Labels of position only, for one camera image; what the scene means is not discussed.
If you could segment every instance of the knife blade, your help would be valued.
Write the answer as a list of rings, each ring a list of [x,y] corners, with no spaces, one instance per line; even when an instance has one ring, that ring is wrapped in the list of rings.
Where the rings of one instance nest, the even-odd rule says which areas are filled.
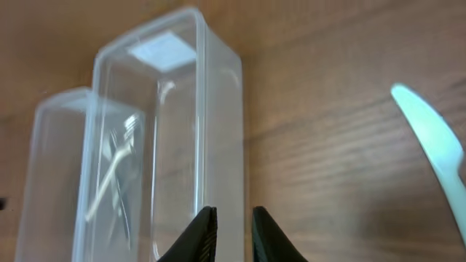
[[[466,188],[459,177],[464,155],[461,144],[442,116],[409,87],[394,84],[392,96],[433,167],[466,245]]]

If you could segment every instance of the table surface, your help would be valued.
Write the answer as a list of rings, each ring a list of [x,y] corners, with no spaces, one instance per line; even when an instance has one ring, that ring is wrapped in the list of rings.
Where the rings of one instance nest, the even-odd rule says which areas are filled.
[[[464,261],[402,113],[421,93],[466,143],[461,0],[5,0],[0,3],[0,261],[13,261],[38,102],[90,85],[99,47],[195,5],[242,58],[250,206],[310,261]]]

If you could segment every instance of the white label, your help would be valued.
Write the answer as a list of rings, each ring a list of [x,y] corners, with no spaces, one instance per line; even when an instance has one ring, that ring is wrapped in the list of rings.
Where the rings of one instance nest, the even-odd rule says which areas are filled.
[[[196,51],[171,31],[135,46],[129,52],[162,73],[196,60]]]

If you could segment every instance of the plastic knife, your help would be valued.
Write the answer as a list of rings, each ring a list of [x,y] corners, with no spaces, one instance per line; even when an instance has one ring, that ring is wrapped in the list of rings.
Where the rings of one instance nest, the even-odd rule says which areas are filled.
[[[459,177],[461,144],[445,120],[409,87],[394,84],[392,96],[419,139],[466,244],[466,188]]]

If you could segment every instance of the transparent food container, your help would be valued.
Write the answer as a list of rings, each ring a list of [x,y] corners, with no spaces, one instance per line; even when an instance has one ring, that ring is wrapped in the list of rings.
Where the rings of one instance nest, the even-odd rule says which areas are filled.
[[[242,153],[238,56],[196,9],[136,28],[39,106],[16,261],[157,261],[206,205],[243,261]]]

